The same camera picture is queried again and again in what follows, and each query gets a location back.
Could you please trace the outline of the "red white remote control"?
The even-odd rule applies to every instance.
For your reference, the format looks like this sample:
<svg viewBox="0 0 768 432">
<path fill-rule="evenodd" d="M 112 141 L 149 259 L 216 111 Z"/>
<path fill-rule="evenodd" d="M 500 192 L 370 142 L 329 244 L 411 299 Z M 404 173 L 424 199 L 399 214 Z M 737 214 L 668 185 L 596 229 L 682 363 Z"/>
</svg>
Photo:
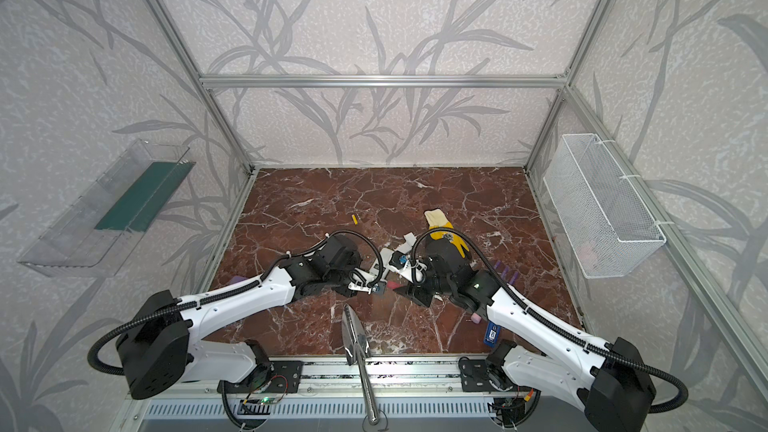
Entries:
<svg viewBox="0 0 768 432">
<path fill-rule="evenodd" d="M 403 243 L 395 249 L 383 248 L 381 250 L 384 261 L 382 278 L 389 290 L 394 290 L 413 281 L 412 273 L 407 267 L 408 253 L 411 250 L 412 246 L 408 243 Z"/>
</svg>

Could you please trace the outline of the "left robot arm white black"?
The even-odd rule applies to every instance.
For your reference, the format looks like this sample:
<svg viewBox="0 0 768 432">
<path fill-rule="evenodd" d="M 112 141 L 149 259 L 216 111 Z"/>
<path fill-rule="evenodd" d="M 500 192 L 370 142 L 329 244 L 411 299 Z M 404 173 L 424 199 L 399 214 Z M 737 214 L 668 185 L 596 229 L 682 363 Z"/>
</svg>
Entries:
<svg viewBox="0 0 768 432">
<path fill-rule="evenodd" d="M 251 315 L 289 305 L 326 289 L 353 296 L 371 291 L 382 260 L 370 271 L 348 231 L 337 231 L 301 254 L 278 257 L 260 275 L 213 291 L 150 296 L 134 318 L 99 338 L 87 354 L 96 371 L 126 379 L 135 400 L 179 382 L 219 381 L 255 388 L 273 375 L 254 341 L 223 343 L 210 335 Z"/>
</svg>

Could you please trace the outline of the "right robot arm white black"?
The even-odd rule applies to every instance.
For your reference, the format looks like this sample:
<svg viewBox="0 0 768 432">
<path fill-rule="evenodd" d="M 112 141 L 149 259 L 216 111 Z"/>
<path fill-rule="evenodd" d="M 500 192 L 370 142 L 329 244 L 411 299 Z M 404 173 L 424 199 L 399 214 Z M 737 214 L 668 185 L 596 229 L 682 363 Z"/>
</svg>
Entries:
<svg viewBox="0 0 768 432">
<path fill-rule="evenodd" d="M 396 251 L 386 264 L 407 279 L 396 291 L 414 303 L 428 307 L 445 295 L 534 346 L 496 348 L 491 362 L 502 390 L 527 386 L 555 397 L 598 431 L 639 431 L 648 415 L 671 412 L 689 398 L 680 379 L 646 364 L 631 342 L 608 342 L 557 318 L 505 282 L 479 251 L 428 238 L 424 256 Z"/>
</svg>

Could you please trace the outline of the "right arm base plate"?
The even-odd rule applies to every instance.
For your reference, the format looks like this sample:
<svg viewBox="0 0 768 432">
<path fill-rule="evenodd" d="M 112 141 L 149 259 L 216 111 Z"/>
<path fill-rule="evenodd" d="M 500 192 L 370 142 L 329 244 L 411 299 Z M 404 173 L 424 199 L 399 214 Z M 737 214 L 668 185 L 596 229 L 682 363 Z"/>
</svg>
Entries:
<svg viewBox="0 0 768 432">
<path fill-rule="evenodd" d="M 489 365 L 485 359 L 460 357 L 458 369 L 463 392 L 499 392 L 525 396 L 532 390 L 531 387 L 513 383 L 499 367 Z"/>
</svg>

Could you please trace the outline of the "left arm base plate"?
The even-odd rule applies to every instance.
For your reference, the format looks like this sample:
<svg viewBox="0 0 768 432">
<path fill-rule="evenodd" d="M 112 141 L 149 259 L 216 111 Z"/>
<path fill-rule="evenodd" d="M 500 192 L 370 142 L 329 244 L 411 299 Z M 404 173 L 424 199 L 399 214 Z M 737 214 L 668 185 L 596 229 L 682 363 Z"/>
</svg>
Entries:
<svg viewBox="0 0 768 432">
<path fill-rule="evenodd" d="M 254 393 L 296 394 L 299 390 L 304 363 L 300 360 L 273 361 L 266 377 L 259 379 Z"/>
</svg>

